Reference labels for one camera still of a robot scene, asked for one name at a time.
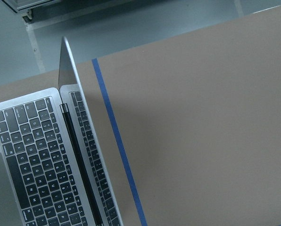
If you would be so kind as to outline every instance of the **laptop keyboard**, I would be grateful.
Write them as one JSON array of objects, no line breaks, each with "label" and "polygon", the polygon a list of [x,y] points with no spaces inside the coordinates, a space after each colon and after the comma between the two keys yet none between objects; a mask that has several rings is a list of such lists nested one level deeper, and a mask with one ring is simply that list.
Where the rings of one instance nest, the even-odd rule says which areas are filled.
[{"label": "laptop keyboard", "polygon": [[0,111],[0,142],[26,226],[87,226],[49,97]]},{"label": "laptop keyboard", "polygon": [[78,117],[79,125],[83,135],[85,148],[89,156],[93,176],[95,178],[97,188],[101,197],[104,211],[110,226],[120,225],[116,209],[111,197],[110,189],[105,177],[105,173],[102,167],[102,163],[99,159],[99,153],[93,139],[90,123],[85,112],[85,107],[82,101],[80,92],[71,92],[71,97],[75,107],[75,112]]}]

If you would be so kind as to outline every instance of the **concrete floor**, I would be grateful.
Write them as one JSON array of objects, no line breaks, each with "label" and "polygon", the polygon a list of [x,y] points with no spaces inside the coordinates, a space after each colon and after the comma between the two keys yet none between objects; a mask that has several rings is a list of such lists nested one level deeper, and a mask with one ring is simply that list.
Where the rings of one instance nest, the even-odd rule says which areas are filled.
[{"label": "concrete floor", "polygon": [[66,36],[77,63],[233,20],[281,0],[64,0],[26,24],[0,1],[0,85],[58,68]]}]

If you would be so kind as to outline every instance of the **blue painter's tape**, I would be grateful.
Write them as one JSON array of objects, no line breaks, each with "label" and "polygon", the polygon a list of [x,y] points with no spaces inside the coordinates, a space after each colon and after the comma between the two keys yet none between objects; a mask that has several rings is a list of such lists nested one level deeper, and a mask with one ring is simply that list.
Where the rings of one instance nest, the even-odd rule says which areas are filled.
[{"label": "blue painter's tape", "polygon": [[133,179],[133,176],[132,176],[132,172],[131,172],[131,168],[130,168],[128,158],[127,158],[127,155],[126,155],[126,151],[125,151],[125,148],[124,148],[124,145],[123,145],[123,142],[122,142],[122,138],[121,138],[121,135],[120,135],[117,123],[116,123],[116,118],[115,118],[113,110],[112,110],[110,99],[109,99],[107,89],[106,89],[106,86],[105,86],[105,83],[104,83],[104,80],[103,80],[102,72],[101,72],[101,69],[99,67],[99,62],[98,62],[97,59],[93,59],[92,64],[93,64],[95,74],[97,76],[99,88],[101,90],[101,93],[102,93],[102,96],[103,96],[103,99],[104,99],[105,107],[106,107],[108,117],[109,117],[109,120],[110,120],[110,123],[111,123],[111,126],[112,126],[112,130],[113,130],[114,136],[116,138],[118,151],[119,151],[119,153],[121,155],[121,158],[122,158],[122,162],[123,162],[123,165],[124,165],[126,176],[128,178],[128,182],[129,182],[130,189],[131,189],[131,192],[132,192],[132,195],[133,195],[135,206],[136,206],[137,212],[139,214],[140,223],[141,223],[142,226],[147,226],[145,214],[144,214],[144,211],[143,211],[142,206],[141,206],[140,197],[139,197],[139,194],[137,192],[136,185],[135,185],[135,182],[134,182],[134,179]]}]

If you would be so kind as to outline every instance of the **shift key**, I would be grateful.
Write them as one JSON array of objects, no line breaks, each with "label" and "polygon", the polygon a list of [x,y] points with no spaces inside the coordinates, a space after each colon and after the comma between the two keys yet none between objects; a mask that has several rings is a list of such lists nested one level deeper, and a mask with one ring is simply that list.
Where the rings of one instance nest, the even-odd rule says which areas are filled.
[{"label": "shift key", "polygon": [[13,108],[9,108],[9,109],[5,110],[4,116],[5,116],[5,119],[7,120],[9,132],[12,133],[12,132],[19,130]]}]

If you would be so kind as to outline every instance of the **silver laptop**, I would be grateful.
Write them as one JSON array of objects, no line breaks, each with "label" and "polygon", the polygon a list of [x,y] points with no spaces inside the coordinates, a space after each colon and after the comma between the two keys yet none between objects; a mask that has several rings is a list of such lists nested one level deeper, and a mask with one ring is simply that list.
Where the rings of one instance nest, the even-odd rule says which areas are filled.
[{"label": "silver laptop", "polygon": [[59,89],[0,103],[0,226],[122,224],[63,38]]}]

